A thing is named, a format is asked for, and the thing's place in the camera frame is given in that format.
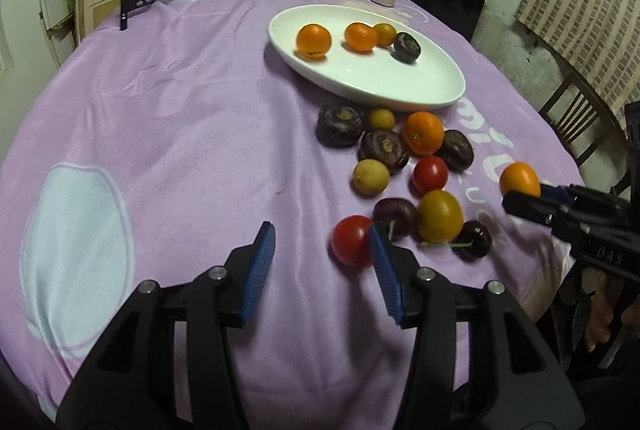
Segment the person's right hand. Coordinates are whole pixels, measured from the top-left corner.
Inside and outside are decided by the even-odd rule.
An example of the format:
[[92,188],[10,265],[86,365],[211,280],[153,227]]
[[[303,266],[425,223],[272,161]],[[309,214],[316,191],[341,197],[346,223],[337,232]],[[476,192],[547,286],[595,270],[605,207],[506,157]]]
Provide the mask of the person's right hand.
[[[611,336],[610,325],[614,320],[614,312],[606,298],[606,286],[608,286],[608,276],[599,271],[597,289],[591,300],[590,317],[585,332],[585,342],[589,352],[596,349],[598,343],[607,343]],[[639,324],[639,299],[625,310],[620,319],[626,325]]]

